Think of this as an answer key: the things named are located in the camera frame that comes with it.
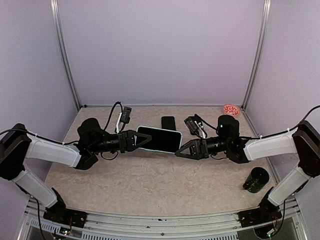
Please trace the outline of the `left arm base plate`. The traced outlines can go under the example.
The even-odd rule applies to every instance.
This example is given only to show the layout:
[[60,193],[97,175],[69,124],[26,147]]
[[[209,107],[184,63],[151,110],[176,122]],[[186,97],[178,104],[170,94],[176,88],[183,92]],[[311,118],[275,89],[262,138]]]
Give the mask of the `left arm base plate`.
[[84,211],[67,208],[61,195],[53,187],[51,189],[55,193],[57,201],[53,206],[45,208],[43,218],[55,223],[83,229],[88,214]]

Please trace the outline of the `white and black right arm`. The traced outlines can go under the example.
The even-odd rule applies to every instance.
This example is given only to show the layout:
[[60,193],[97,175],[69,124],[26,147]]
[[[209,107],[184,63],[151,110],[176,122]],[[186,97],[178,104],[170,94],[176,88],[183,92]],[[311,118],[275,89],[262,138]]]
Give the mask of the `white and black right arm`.
[[306,120],[286,131],[259,138],[240,136],[240,123],[230,115],[217,120],[216,136],[188,141],[175,152],[177,157],[202,160],[224,152],[234,163],[245,164],[262,158],[297,154],[299,162],[268,194],[268,202],[256,210],[256,218],[266,222],[289,196],[310,178],[320,175],[320,135]]

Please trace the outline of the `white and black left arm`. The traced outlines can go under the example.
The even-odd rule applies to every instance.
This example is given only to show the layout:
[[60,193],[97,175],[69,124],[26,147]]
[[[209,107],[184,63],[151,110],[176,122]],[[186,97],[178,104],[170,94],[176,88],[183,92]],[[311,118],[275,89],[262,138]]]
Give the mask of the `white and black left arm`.
[[63,206],[64,202],[54,189],[47,187],[24,166],[25,159],[38,159],[77,170],[88,170],[98,161],[98,154],[133,152],[152,140],[150,135],[134,130],[108,133],[100,127],[96,118],[86,119],[77,132],[79,140],[71,144],[38,136],[27,131],[21,123],[1,133],[0,177],[14,182],[35,197],[61,223],[70,218],[69,209]]

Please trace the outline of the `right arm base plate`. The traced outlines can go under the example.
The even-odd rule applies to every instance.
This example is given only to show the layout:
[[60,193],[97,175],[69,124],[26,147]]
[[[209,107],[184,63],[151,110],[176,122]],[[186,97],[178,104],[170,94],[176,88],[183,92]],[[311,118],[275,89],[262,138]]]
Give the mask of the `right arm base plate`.
[[268,200],[269,193],[272,189],[273,187],[264,195],[258,207],[242,210],[238,213],[242,228],[275,221],[276,219],[281,219],[283,217],[280,207],[273,205]]

